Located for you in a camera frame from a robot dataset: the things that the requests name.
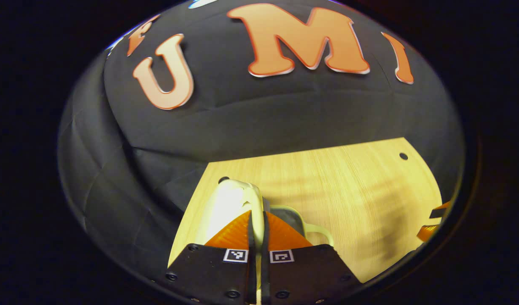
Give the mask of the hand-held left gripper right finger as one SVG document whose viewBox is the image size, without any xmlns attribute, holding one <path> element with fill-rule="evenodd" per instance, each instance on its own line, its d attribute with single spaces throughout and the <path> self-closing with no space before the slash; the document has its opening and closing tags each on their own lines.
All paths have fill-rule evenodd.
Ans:
<svg viewBox="0 0 519 305">
<path fill-rule="evenodd" d="M 262 303 L 334 305 L 362 288 L 329 244 L 311 245 L 286 222 L 265 212 Z"/>
</svg>

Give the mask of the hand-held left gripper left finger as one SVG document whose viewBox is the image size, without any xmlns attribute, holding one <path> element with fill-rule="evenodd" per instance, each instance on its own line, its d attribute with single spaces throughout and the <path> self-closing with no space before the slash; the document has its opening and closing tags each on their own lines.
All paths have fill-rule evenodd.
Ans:
<svg viewBox="0 0 519 305">
<path fill-rule="evenodd" d="M 155 282 L 193 305 L 249 305 L 255 302 L 255 258 L 246 211 L 207 242 L 186 245 Z"/>
</svg>

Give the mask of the pale yellow suitcase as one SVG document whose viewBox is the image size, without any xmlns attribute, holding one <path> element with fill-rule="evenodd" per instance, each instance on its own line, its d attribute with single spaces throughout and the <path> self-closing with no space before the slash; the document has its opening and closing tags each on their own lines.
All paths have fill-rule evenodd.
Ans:
<svg viewBox="0 0 519 305">
<path fill-rule="evenodd" d="M 322 227 L 304 222 L 302 216 L 287 206 L 265 204 L 259 189 L 250 183 L 221 178 L 208 200 L 193 243 L 203 244 L 218 233 L 225 225 L 246 211 L 251 211 L 252 232 L 256 247 L 256 286 L 255 302 L 262 304 L 262 251 L 265 249 L 265 212 L 272 213 L 286 222 L 311 245 L 329 244 L 333 246 L 331 234 Z"/>
</svg>

